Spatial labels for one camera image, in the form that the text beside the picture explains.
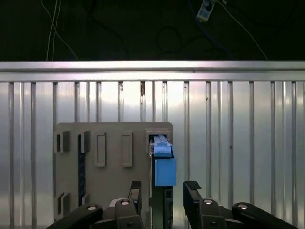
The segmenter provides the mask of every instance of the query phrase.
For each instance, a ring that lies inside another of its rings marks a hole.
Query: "silver metal bar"
[[[212,198],[212,152],[211,152],[211,82],[206,83],[206,196]]]
[[[275,82],[275,216],[284,219],[285,150],[284,150],[284,88]]]
[[[297,227],[304,228],[305,180],[304,180],[304,82],[296,82],[296,207]]]
[[[14,71],[128,71],[128,70],[304,70],[303,61],[109,61],[0,62],[2,72]]]
[[[129,71],[129,72],[3,72],[0,82],[71,82],[71,81],[305,81],[305,70],[294,71],[229,71],[206,72]]]
[[[284,82],[284,220],[292,224],[292,83]]]

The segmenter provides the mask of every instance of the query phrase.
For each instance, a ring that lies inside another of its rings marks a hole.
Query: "rectangular slot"
[[[78,135],[78,206],[82,205],[82,198],[86,193],[86,155],[82,150],[82,137]]]
[[[97,136],[97,149],[95,151],[95,165],[97,167],[106,166],[106,133]]]
[[[122,134],[122,164],[124,167],[132,167],[132,132]]]
[[[146,152],[148,154],[151,151],[150,145],[151,143],[154,143],[155,136],[163,135],[170,143],[172,143],[171,132],[169,132],[168,129],[146,129],[145,134],[146,134],[146,139],[145,139]]]
[[[57,137],[57,152],[61,151],[61,135],[56,135]]]
[[[62,152],[70,151],[70,131],[64,131],[62,133]]]
[[[89,194],[85,194],[81,199],[81,204],[88,204],[89,203]]]
[[[63,192],[59,197],[57,197],[57,215],[61,214],[61,198],[65,195]]]

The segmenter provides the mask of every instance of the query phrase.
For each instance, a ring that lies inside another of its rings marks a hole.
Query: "metal panel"
[[[275,215],[284,219],[284,94],[283,83],[275,82]]]
[[[183,208],[183,182],[188,177],[188,171],[185,170],[185,142],[184,138],[188,133],[184,125],[184,82],[167,83],[167,100],[168,100],[168,121],[173,125],[173,142],[175,155],[177,157],[177,186],[174,188],[174,206],[173,217],[175,218],[174,227],[184,228],[186,225],[185,212]]]
[[[118,122],[118,82],[101,82],[98,84],[97,92],[98,122]]]
[[[304,82],[296,82],[296,147],[295,147],[295,188],[296,188],[296,214],[297,214],[297,226],[299,228],[304,227],[304,204],[305,204],[305,155],[304,155]]]
[[[47,226],[53,222],[53,124],[56,122],[54,108],[64,95],[56,95],[53,83],[36,83],[35,104],[35,210],[37,225]]]
[[[292,223],[292,84],[283,85],[284,112],[284,220]]]
[[[24,163],[24,83],[14,83],[14,219],[15,226],[21,226],[23,189],[23,163]]]
[[[220,116],[219,116],[220,83],[211,82],[211,198],[220,199]]]
[[[123,120],[140,121],[140,82],[123,82]]]
[[[190,82],[190,179],[206,196],[207,152],[206,152],[206,82]]]
[[[0,83],[0,226],[10,225],[10,85]]]
[[[232,84],[219,85],[220,184],[219,201],[225,208],[232,206]]]
[[[250,84],[233,82],[233,203],[250,202]]]
[[[254,82],[254,203],[271,212],[271,84]]]
[[[225,207],[253,202],[304,228],[304,72],[304,62],[0,63],[0,227],[53,222],[53,125],[169,121],[177,228],[189,178]]]
[[[144,101],[145,101],[145,120],[144,122],[153,122],[154,118],[154,83],[145,82]]]

